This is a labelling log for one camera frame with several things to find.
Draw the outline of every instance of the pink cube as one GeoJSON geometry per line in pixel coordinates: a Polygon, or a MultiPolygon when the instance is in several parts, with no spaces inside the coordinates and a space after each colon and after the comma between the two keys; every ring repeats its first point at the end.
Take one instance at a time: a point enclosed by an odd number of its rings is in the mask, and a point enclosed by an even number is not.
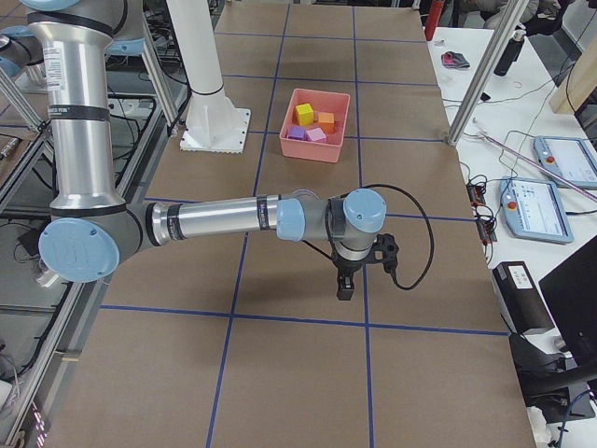
{"type": "Polygon", "coordinates": [[[309,129],[307,131],[307,141],[314,143],[327,143],[326,133],[321,128],[309,129]]]}

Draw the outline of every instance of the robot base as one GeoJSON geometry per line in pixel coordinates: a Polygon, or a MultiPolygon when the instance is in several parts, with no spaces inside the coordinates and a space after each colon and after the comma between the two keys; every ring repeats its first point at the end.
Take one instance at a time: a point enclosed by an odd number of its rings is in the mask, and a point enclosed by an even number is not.
{"type": "Polygon", "coordinates": [[[193,94],[180,148],[241,153],[250,119],[251,111],[234,107],[223,90],[209,96],[193,94]]]}
{"type": "Polygon", "coordinates": [[[180,148],[184,151],[242,153],[244,149],[244,141],[246,140],[249,129],[251,110],[236,109],[236,111],[245,117],[242,127],[232,129],[229,135],[216,138],[211,145],[204,143],[207,140],[204,130],[187,127],[180,142],[180,148]]]}

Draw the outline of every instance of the label sticker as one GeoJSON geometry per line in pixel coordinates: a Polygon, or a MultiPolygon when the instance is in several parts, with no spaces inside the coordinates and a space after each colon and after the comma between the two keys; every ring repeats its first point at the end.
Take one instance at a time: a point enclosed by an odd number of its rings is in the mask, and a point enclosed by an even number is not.
{"type": "Polygon", "coordinates": [[[531,279],[522,266],[508,266],[507,268],[510,270],[514,285],[516,285],[518,289],[533,289],[531,279]]]}
{"type": "Polygon", "coordinates": [[[62,50],[44,49],[44,62],[46,63],[46,80],[49,91],[64,89],[64,73],[62,72],[62,50]]]}

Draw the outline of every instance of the black box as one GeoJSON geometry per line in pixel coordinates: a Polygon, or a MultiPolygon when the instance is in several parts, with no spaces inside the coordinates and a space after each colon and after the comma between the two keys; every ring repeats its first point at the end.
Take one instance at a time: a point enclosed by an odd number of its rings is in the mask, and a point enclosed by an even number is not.
{"type": "Polygon", "coordinates": [[[542,334],[554,328],[548,309],[524,261],[505,261],[493,269],[504,319],[519,334],[542,334]]]}

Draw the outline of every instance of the brown table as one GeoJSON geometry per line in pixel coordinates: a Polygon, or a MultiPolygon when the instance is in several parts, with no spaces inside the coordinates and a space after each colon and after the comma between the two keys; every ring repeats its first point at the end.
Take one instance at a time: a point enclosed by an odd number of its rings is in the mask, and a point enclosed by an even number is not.
{"type": "MultiPolygon", "coordinates": [[[[253,111],[244,153],[171,141],[148,200],[390,182],[433,217],[433,267],[411,292],[370,267],[338,302],[333,266],[271,233],[146,251],[114,277],[48,446],[535,446],[418,14],[232,2],[216,40],[228,96],[253,111]],[[351,94],[337,164],[281,155],[297,87],[351,94]]],[[[409,283],[426,228],[383,194],[409,283]]]]}

